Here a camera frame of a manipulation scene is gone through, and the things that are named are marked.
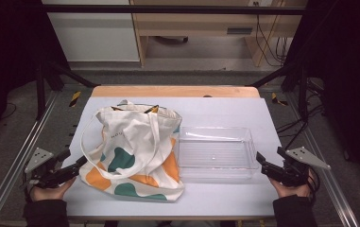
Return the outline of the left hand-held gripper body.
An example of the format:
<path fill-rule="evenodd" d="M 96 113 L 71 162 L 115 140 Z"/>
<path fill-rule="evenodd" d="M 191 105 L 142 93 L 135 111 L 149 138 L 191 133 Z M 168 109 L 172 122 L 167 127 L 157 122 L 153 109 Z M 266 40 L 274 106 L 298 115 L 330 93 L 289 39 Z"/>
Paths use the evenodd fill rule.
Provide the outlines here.
<path fill-rule="evenodd" d="M 58 168 L 58 154 L 53 154 L 42 148 L 36 148 L 24 169 L 23 188 L 30 184 L 40 188 L 55 188 L 79 174 L 80 167 L 76 163 Z"/>

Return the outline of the black metal crossbar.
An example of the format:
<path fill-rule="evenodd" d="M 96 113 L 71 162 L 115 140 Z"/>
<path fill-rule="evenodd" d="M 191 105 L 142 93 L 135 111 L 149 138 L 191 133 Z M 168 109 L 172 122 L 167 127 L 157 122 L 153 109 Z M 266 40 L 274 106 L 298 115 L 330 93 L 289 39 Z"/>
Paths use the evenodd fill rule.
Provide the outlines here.
<path fill-rule="evenodd" d="M 259 14 L 303 15 L 305 8 L 211 7 L 211 6 L 125 6 L 125 5 L 42 5 L 47 12 L 70 13 L 174 13 L 174 14 Z"/>

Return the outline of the light wooden desk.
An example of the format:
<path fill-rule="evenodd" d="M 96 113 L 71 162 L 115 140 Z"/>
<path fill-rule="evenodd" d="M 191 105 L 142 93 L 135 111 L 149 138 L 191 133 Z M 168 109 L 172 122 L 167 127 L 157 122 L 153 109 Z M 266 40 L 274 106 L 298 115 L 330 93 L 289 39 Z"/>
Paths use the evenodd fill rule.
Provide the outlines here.
<path fill-rule="evenodd" d="M 133 6 L 303 8 L 308 0 L 129 0 Z M 140 37 L 235 36 L 245 39 L 255 66 L 268 55 L 271 39 L 292 38 L 299 15 L 135 13 Z"/>

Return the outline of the aluminium rail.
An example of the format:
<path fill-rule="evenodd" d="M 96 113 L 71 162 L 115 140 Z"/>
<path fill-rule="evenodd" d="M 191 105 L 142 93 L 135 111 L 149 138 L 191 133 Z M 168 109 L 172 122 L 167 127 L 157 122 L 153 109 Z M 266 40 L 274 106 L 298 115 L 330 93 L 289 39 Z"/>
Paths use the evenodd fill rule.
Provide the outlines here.
<path fill-rule="evenodd" d="M 321 104 L 315 105 L 313 100 L 309 101 L 307 105 L 307 116 L 309 123 L 302 131 L 302 135 L 306 141 L 306 147 L 311 150 L 319 159 L 325 161 L 322 150 L 320 149 L 317 139 L 315 138 L 311 126 L 313 125 L 313 115 L 318 114 L 323 110 Z M 316 167 L 316 171 L 321 179 L 321 183 L 325 186 L 326 192 L 331 199 L 333 207 L 342 222 L 343 227 L 359 227 L 359 223 L 354 212 L 351 209 L 341 187 L 337 181 L 334 171 L 332 169 L 325 170 L 319 167 Z"/>
<path fill-rule="evenodd" d="M 21 146 L 18 154 L 16 155 L 12 165 L 9 168 L 8 173 L 3 179 L 3 182 L 0 184 L 0 211 L 3 208 L 7 198 L 9 197 L 9 193 L 11 192 L 13 186 L 15 185 L 16 181 L 20 178 L 23 167 L 25 165 L 26 160 L 28 159 L 29 154 L 34 148 L 43 127 L 51 114 L 56 99 L 59 97 L 58 92 L 51 92 L 49 98 L 46 102 L 44 113 L 40 116 L 38 120 L 35 121 L 34 125 L 26 140 L 24 141 L 23 145 Z"/>

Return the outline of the white tote bag coloured blobs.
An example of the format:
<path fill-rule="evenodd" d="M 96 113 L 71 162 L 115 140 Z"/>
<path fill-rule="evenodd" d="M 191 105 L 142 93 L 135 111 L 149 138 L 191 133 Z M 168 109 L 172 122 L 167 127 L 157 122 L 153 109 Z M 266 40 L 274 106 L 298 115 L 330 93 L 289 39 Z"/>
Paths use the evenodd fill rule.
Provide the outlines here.
<path fill-rule="evenodd" d="M 176 201 L 184 191 L 174 147 L 182 117 L 159 106 L 127 100 L 97 110 L 102 142 L 80 146 L 87 163 L 79 170 L 87 185 L 112 195 Z"/>

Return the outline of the black curtain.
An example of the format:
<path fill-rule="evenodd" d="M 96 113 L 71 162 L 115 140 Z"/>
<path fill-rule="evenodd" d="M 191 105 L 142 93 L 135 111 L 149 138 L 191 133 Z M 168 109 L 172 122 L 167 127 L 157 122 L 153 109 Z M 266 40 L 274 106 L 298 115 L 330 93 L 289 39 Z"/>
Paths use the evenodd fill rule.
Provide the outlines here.
<path fill-rule="evenodd" d="M 35 79 L 38 57 L 68 65 L 48 15 L 17 9 L 21 3 L 41 2 L 0 0 L 0 119 L 9 92 Z"/>
<path fill-rule="evenodd" d="M 308 0 L 287 59 L 294 60 L 316 27 L 307 72 L 324 82 L 324 103 L 350 155 L 360 164 L 360 0 Z"/>

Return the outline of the wooden table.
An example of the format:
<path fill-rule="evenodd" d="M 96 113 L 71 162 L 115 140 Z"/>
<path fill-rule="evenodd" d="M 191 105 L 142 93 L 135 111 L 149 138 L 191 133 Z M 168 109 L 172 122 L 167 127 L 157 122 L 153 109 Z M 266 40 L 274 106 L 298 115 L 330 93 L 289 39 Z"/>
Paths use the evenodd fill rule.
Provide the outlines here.
<path fill-rule="evenodd" d="M 71 143 L 71 162 L 81 156 L 79 136 L 97 109 L 122 99 L 177 111 L 186 127 L 246 127 L 257 151 L 279 163 L 278 135 L 266 102 L 253 87 L 98 86 L 94 88 Z M 255 219 L 273 216 L 277 198 L 266 176 L 255 173 L 245 183 L 186 183 L 174 202 L 105 194 L 75 182 L 65 199 L 71 219 Z"/>

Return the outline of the black and yellow tape strip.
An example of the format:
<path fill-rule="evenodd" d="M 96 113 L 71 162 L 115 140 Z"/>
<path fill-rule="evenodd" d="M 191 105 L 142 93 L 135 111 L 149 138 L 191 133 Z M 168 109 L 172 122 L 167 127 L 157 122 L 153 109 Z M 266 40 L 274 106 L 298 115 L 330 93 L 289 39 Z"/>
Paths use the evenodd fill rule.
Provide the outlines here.
<path fill-rule="evenodd" d="M 78 100 L 80 94 L 81 94 L 80 91 L 74 92 L 74 94 L 73 94 L 73 96 L 72 96 L 72 99 L 71 99 L 71 101 L 70 101 L 70 103 L 69 103 L 69 107 L 75 107 L 75 106 L 76 106 L 77 100 Z"/>
<path fill-rule="evenodd" d="M 282 105 L 282 106 L 288 106 L 288 102 L 283 101 L 283 100 L 279 100 L 275 93 L 271 94 L 271 100 L 272 100 L 272 103 L 279 104 L 279 105 Z"/>

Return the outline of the person's left hand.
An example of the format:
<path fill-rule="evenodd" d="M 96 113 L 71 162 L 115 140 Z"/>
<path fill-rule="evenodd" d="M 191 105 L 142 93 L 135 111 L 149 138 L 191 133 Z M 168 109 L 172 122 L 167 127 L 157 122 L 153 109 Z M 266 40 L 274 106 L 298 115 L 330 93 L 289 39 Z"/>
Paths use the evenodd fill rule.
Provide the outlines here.
<path fill-rule="evenodd" d="M 40 188 L 34 186 L 30 192 L 33 201 L 62 200 L 66 191 L 73 185 L 76 178 L 73 178 L 56 188 Z"/>

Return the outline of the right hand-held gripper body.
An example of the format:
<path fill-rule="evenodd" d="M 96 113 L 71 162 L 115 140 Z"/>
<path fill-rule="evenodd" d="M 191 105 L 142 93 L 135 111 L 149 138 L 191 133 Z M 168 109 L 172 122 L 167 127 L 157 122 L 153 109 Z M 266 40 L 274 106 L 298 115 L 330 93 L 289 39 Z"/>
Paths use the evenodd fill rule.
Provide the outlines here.
<path fill-rule="evenodd" d="M 283 166 L 276 166 L 267 160 L 261 165 L 263 174 L 285 186 L 294 187 L 306 184 L 311 166 L 331 169 L 328 164 L 305 147 L 286 149 L 286 153 L 289 159 L 283 159 Z"/>

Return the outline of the white table mat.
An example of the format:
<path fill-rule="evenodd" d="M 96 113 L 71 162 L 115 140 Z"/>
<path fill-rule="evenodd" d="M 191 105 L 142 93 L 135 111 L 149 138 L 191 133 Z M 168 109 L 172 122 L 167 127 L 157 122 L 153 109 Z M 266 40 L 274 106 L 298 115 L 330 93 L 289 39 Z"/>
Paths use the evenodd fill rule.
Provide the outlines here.
<path fill-rule="evenodd" d="M 208 142 L 195 150 L 180 141 L 175 152 L 185 189 L 176 201 L 115 196 L 77 180 L 65 195 L 71 219 L 253 219 L 271 218 L 277 193 L 255 159 L 279 165 L 280 146 L 266 102 L 259 97 L 136 97 L 179 113 L 184 130 L 210 128 L 218 134 L 246 135 Z"/>

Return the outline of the white cabinet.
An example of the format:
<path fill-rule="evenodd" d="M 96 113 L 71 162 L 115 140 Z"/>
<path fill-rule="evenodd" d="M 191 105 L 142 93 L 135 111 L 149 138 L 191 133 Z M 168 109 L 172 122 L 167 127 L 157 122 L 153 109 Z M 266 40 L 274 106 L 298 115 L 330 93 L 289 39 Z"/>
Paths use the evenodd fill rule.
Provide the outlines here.
<path fill-rule="evenodd" d="M 130 13 L 55 13 L 48 17 L 69 62 L 138 61 Z"/>

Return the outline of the clear plastic container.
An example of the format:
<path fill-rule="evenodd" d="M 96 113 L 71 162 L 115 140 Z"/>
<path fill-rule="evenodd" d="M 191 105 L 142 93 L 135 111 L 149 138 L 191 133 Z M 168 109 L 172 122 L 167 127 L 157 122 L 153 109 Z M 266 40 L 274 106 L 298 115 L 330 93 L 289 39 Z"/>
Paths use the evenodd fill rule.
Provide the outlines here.
<path fill-rule="evenodd" d="M 175 152 L 189 183 L 242 183 L 259 168 L 248 128 L 182 127 Z"/>

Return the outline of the black metal stand strut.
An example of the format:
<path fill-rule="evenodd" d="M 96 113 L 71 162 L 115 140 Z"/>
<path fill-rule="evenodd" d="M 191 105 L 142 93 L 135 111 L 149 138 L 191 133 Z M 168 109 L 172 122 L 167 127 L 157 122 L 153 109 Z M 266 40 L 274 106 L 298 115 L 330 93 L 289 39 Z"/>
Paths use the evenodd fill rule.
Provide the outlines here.
<path fill-rule="evenodd" d="M 291 63 L 288 63 L 268 76 L 251 83 L 250 86 L 259 88 L 273 79 L 281 76 L 285 76 L 285 79 L 281 85 L 281 88 L 284 92 L 291 92 L 296 86 L 299 86 L 298 113 L 303 121 L 307 121 L 308 110 L 306 92 L 308 87 L 308 77 L 303 63 L 296 63 L 295 61 L 292 61 Z"/>
<path fill-rule="evenodd" d="M 96 83 L 93 83 L 80 75 L 74 73 L 70 69 L 61 66 L 60 64 L 52 61 L 44 61 L 39 64 L 36 69 L 36 87 L 37 87 L 37 117 L 39 120 L 46 110 L 46 101 L 45 101 L 45 91 L 44 83 L 47 82 L 50 88 L 53 91 L 60 91 L 64 87 L 64 83 L 60 78 L 60 75 L 65 75 L 70 79 L 73 79 L 80 84 L 88 87 L 94 88 L 97 86 Z"/>

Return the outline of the person's right hand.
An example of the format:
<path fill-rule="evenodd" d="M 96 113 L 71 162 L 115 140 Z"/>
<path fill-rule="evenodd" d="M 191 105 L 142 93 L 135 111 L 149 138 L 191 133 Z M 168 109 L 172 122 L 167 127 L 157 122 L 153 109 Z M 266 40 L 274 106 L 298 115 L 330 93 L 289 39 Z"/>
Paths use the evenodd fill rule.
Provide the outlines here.
<path fill-rule="evenodd" d="M 298 197 L 309 197 L 311 194 L 311 188 L 309 187 L 309 184 L 312 183 L 313 180 L 314 178 L 310 174 L 308 183 L 300 186 L 288 187 L 269 178 L 269 181 L 274 186 L 279 198 L 285 198 L 294 195 Z"/>

